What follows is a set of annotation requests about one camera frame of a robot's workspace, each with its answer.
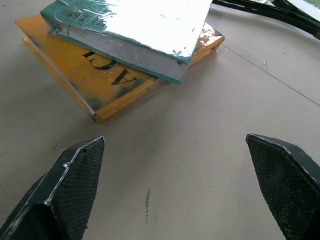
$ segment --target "stacked books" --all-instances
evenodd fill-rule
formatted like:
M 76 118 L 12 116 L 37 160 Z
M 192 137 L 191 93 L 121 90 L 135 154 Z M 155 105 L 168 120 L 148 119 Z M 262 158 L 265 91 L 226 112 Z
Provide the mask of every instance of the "stacked books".
M 51 34 L 174 83 L 186 75 L 212 0 L 57 0 Z
M 97 122 L 120 111 L 161 83 L 153 75 L 49 34 L 52 26 L 40 14 L 18 19 L 16 24 L 26 35 L 23 37 L 25 44 Z M 224 39 L 206 23 L 190 65 L 213 53 Z

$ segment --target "plastic wrap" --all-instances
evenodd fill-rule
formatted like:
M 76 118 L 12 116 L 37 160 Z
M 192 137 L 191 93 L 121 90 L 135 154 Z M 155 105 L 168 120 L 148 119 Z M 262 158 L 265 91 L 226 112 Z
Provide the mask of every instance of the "plastic wrap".
M 181 83 L 210 0 L 59 0 L 41 11 L 51 33 L 165 80 Z

